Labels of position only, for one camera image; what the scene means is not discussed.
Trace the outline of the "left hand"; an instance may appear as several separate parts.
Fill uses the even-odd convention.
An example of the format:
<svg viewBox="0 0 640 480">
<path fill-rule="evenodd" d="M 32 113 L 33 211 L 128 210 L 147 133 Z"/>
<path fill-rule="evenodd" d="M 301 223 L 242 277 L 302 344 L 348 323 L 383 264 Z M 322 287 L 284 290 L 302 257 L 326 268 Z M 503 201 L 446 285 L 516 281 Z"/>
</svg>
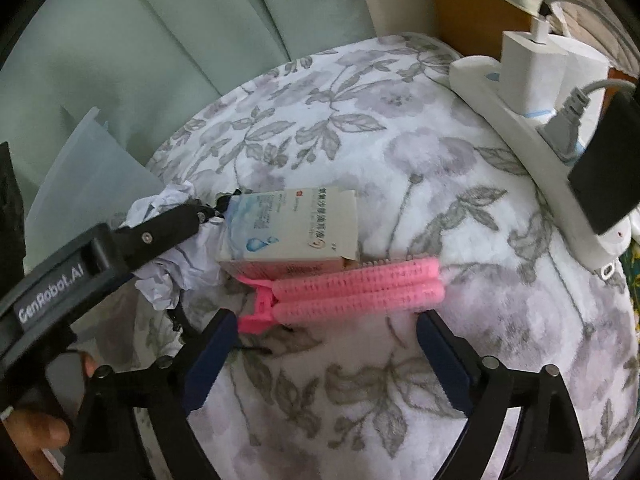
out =
<svg viewBox="0 0 640 480">
<path fill-rule="evenodd" d="M 2 424 L 37 479 L 61 479 L 48 453 L 68 445 L 71 420 L 41 374 Z"/>
</svg>

